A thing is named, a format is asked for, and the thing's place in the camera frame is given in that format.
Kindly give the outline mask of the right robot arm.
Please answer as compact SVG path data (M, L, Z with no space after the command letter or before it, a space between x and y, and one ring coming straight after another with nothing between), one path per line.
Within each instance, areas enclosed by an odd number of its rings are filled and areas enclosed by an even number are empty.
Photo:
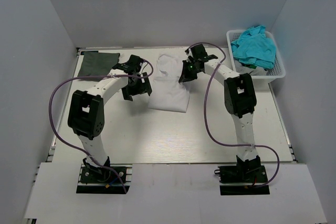
M209 55L203 44L198 43L186 49L187 59L183 61L182 74L179 82L190 82L197 79L202 72L210 76L204 98L203 115L206 131L217 144L227 147L237 147L237 176L247 182L261 168L261 161L255 147L253 115L257 99L254 84L250 74L239 74L223 64L215 55ZM236 131L236 144L224 144L211 135L207 121L207 98L213 80L224 87L224 105L232 116Z

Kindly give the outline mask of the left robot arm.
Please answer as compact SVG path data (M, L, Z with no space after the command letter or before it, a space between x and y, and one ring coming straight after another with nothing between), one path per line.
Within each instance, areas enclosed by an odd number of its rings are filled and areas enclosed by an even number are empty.
M118 92L123 99L132 101L135 95L152 93L149 75L142 72L147 61L131 55L128 61L117 63L111 71L93 87L76 90L71 97L68 126L79 137L87 157L83 160L86 168L101 182L110 178L110 159L101 140L104 128L104 106Z

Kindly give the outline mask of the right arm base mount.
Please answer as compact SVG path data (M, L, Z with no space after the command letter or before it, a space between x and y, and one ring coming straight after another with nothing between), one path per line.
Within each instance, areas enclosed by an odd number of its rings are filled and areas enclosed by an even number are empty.
M219 166L214 170L214 175L219 178L219 189L221 196L251 196L251 195L269 195L269 186L262 186L268 181L266 169L264 166L248 173L242 178L238 174L235 165Z

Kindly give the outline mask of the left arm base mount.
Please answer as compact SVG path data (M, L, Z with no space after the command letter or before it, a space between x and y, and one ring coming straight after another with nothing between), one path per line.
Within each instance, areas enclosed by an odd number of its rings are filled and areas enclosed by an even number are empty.
M132 166L117 165L112 167L121 177L128 192L131 186ZM125 191L117 175L112 171L107 171L106 175L96 174L84 164L81 165L78 182L77 194L102 194L102 195L123 195Z

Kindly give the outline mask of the white t-shirt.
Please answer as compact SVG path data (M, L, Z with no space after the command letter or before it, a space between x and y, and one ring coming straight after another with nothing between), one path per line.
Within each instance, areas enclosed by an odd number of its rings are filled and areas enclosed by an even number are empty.
M159 55L148 108L180 113L187 111L190 89L179 82L182 69L183 60L179 56Z

